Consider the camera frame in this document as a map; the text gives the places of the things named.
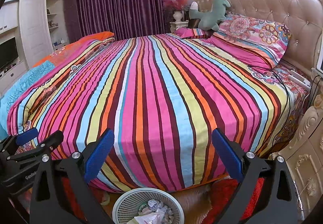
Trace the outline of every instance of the red flower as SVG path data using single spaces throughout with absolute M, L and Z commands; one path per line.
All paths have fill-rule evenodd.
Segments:
M 163 0 L 164 8 L 181 11 L 187 5 L 188 0 Z

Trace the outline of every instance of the pink pillow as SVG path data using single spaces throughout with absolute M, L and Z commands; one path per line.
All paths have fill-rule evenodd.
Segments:
M 219 31 L 208 39 L 209 43 L 222 48 L 262 74 L 278 64 L 291 37 L 285 24 L 231 12 L 227 12 L 226 18 L 219 25 Z
M 199 28 L 181 27 L 175 31 L 180 38 L 209 38 L 212 34 Z

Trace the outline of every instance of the comforter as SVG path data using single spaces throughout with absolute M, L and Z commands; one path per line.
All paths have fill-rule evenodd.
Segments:
M 277 71 L 287 77 L 286 67 Z M 217 127 L 261 155 L 290 114 L 279 135 L 288 138 L 305 91 L 285 82 L 290 112 L 273 76 L 203 40 L 173 34 L 95 40 L 29 88 L 11 107 L 7 127 L 11 134 L 38 129 L 25 149 L 63 131 L 54 158 L 82 151 L 111 128 L 114 147 L 94 185 L 113 192 L 142 186 L 175 191 L 225 172 L 211 144 Z

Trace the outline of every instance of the basket rim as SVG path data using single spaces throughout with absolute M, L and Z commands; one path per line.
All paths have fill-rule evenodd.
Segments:
M 124 200 L 124 198 L 128 197 L 129 195 L 131 195 L 133 193 L 137 193 L 139 191 L 153 191 L 153 192 L 159 193 L 159 194 L 171 199 L 174 202 L 174 204 L 177 206 L 179 214 L 180 214 L 180 222 L 179 222 L 179 224 L 184 224 L 184 211 L 183 211 L 181 205 L 179 204 L 179 202 L 177 201 L 177 199 L 175 199 L 172 195 L 168 194 L 165 191 L 162 191 L 162 190 L 159 190 L 159 189 L 153 189 L 153 188 L 137 188 L 137 189 L 134 189 L 134 190 L 129 190 L 126 193 L 122 194 L 120 196 L 120 198 L 118 198 L 118 200 L 114 204 L 113 210 L 112 210 L 112 220 L 113 220 L 113 222 L 115 224 L 119 224 L 119 221 L 117 220 L 117 209 L 119 208 L 121 202 Z

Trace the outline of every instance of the bed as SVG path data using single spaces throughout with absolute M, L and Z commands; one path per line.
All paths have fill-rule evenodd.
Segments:
M 196 1 L 200 10 L 209 9 L 211 0 Z M 223 176 L 210 138 L 217 127 L 244 150 L 265 156 L 287 121 L 275 139 L 282 148 L 297 128 L 307 94 L 287 76 L 291 69 L 310 75 L 322 5 L 319 0 L 229 1 L 231 12 L 289 26 L 292 38 L 274 70 L 287 86 L 290 110 L 274 76 L 256 72 L 204 39 L 174 34 L 112 43 L 92 39 L 18 98 L 9 110 L 8 133 L 36 127 L 39 137 L 26 150 L 59 129 L 64 142 L 53 157 L 62 158 L 113 129 L 114 148 L 91 183 L 111 192 L 141 186 L 171 192 Z

